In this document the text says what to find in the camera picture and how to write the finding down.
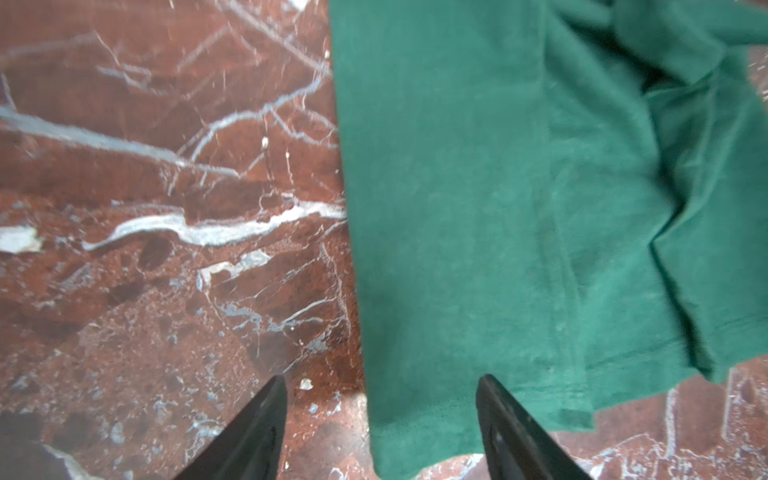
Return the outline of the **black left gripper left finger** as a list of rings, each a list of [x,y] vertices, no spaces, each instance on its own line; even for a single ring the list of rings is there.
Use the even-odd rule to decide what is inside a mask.
[[[276,375],[177,480],[275,480],[285,435],[288,394]]]

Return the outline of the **green t-shirt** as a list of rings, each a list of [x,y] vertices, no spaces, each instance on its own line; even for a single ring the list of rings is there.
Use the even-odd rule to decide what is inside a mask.
[[[334,1],[376,474],[767,351],[767,110],[747,1]]]

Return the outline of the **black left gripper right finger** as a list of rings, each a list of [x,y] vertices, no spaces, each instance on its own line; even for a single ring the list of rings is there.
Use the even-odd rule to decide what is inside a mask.
[[[479,379],[476,408],[492,480],[590,479],[490,374]]]

